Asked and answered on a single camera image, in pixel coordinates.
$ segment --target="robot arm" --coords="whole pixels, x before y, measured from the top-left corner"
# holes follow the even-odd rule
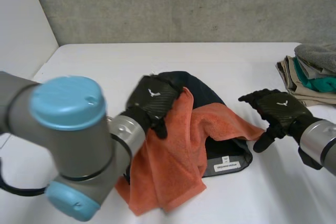
[[[145,92],[148,88],[162,96],[152,97]],[[101,89],[88,78],[61,77],[40,84],[0,72],[0,90],[0,133],[51,152],[59,176],[45,194],[57,209],[80,221],[90,220],[100,209],[150,127],[165,137],[163,117],[181,91],[167,80],[144,77],[127,109],[108,120]]]
[[[325,167],[336,175],[336,125],[314,118],[294,96],[278,90],[260,90],[244,95],[239,101],[249,103],[269,128],[254,144],[254,151],[263,152],[275,138],[292,136],[299,144],[302,161],[314,168]]]
[[[298,117],[289,128],[300,149],[319,165],[336,175],[336,124],[307,115]],[[302,161],[309,165],[305,155]]]

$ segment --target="beige cloth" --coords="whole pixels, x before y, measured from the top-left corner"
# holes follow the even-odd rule
[[[335,93],[315,92],[302,85],[296,74],[292,57],[287,56],[283,61],[279,62],[277,64],[277,69],[286,86],[286,89],[305,106],[336,104]]]

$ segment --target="silver metal joint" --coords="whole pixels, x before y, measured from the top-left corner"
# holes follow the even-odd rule
[[[130,148],[132,156],[138,152],[146,139],[141,125],[125,115],[118,115],[108,121],[110,133],[122,139]]]
[[[306,154],[321,164],[321,154],[323,149],[335,137],[335,124],[327,120],[318,121],[311,124],[303,132],[300,140],[300,147]]]

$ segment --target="white wall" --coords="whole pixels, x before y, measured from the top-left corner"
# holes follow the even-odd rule
[[[57,48],[38,0],[0,0],[0,71],[31,78]]]

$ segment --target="teal cloth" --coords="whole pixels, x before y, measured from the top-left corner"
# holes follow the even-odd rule
[[[299,80],[302,85],[308,89],[326,93],[326,92],[336,92],[336,78],[335,77],[324,77],[319,79],[308,80],[306,75],[303,73],[298,59],[294,58],[294,67]]]

